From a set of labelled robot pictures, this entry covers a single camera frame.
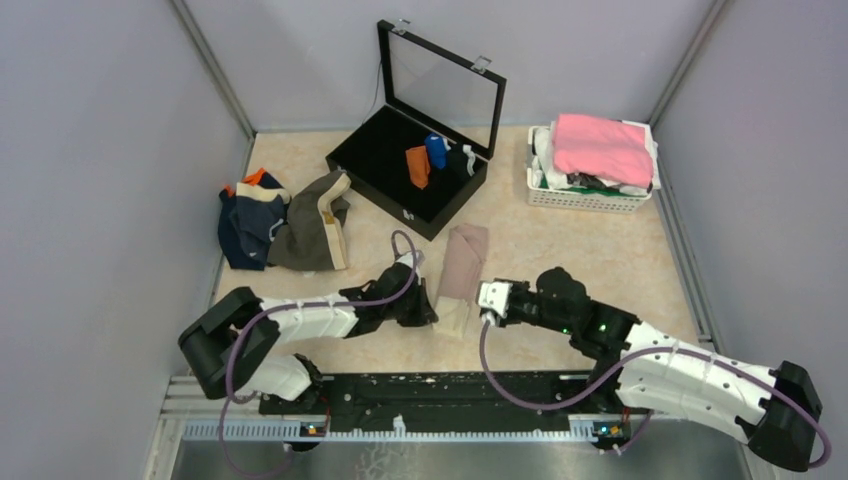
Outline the pink underwear cream waistband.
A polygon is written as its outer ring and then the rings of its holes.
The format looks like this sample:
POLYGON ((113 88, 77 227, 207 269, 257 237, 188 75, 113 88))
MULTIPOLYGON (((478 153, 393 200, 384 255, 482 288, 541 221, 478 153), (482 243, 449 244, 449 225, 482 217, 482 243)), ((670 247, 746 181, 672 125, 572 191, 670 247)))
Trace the pink underwear cream waistband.
POLYGON ((475 305, 489 249, 486 227, 461 224, 449 231, 436 294, 437 334, 462 338, 475 305))

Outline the olive beige underwear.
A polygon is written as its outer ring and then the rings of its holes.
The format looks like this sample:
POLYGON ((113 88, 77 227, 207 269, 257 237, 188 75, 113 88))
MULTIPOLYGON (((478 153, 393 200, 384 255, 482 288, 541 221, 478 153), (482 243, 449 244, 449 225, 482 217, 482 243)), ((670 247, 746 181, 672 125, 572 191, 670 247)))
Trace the olive beige underwear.
POLYGON ((343 195, 350 186, 347 173, 337 170, 297 193, 271 243, 268 263, 301 272, 347 269, 343 227, 350 203, 343 195))

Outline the orange underwear white waistband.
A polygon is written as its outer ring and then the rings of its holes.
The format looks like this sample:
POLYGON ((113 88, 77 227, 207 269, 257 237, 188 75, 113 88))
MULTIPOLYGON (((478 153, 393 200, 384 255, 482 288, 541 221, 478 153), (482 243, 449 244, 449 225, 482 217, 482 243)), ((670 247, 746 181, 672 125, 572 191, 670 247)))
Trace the orange underwear white waistband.
POLYGON ((405 159, 410 182, 420 190, 425 189, 429 184, 431 171, 426 147, 421 145, 407 149, 405 159))

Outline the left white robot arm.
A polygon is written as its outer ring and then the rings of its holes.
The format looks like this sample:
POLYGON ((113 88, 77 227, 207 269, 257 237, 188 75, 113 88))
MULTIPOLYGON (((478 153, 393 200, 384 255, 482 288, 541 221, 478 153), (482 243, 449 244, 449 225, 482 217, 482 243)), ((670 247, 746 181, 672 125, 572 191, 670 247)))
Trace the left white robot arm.
POLYGON ((418 328, 437 322, 426 281, 407 261, 396 261, 376 280, 301 300, 261 298, 238 287, 178 338, 178 347, 204 395, 244 403, 256 394, 276 396, 297 413, 319 404, 320 374, 301 354, 277 357, 278 345, 370 334, 384 322, 418 328))

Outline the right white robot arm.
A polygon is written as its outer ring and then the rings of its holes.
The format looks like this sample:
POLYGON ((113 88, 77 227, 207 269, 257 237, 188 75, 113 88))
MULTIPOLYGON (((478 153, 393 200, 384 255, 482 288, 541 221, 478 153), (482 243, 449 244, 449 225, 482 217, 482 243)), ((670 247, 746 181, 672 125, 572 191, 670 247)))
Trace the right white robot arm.
POLYGON ((600 412, 618 407, 671 414, 720 431, 785 470, 824 466, 833 447, 819 420, 822 404, 806 369, 745 363, 681 341, 625 310, 592 299, 561 267, 534 284, 495 279, 476 295, 483 328, 528 324, 569 338, 595 360, 588 384, 554 403, 520 399, 490 369, 505 399, 530 410, 562 410, 584 400, 600 412))

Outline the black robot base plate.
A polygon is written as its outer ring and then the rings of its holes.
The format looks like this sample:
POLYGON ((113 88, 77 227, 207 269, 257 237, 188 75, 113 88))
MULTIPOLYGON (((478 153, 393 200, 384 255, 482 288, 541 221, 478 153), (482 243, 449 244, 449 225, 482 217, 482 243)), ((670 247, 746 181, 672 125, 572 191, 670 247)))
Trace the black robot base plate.
POLYGON ((263 395, 259 412, 316 416, 333 433, 381 432, 402 418, 411 433, 565 432, 586 419, 590 436, 625 438, 634 414, 583 400, 561 410, 530 410, 507 401, 481 372, 360 373, 324 377, 305 399, 263 395))

